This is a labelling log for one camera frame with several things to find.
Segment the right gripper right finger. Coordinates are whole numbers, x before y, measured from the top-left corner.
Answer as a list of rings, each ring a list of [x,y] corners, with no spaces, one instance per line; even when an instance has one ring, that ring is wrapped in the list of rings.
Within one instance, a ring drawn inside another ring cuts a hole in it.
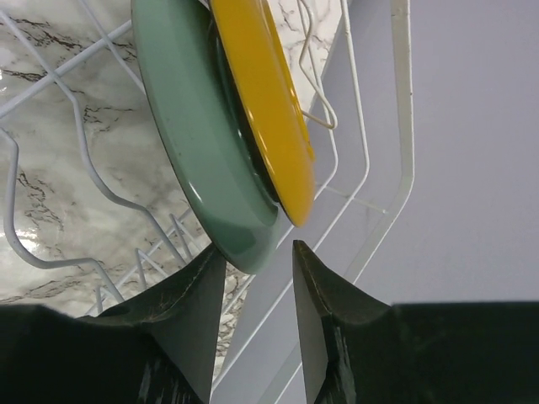
[[[292,250],[308,402],[537,402],[535,301],[388,305]]]

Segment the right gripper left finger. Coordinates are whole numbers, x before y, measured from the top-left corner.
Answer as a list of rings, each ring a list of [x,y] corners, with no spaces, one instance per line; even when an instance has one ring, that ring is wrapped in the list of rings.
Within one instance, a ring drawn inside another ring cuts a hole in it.
[[[207,403],[226,266],[208,247],[98,316],[2,306],[2,402]]]

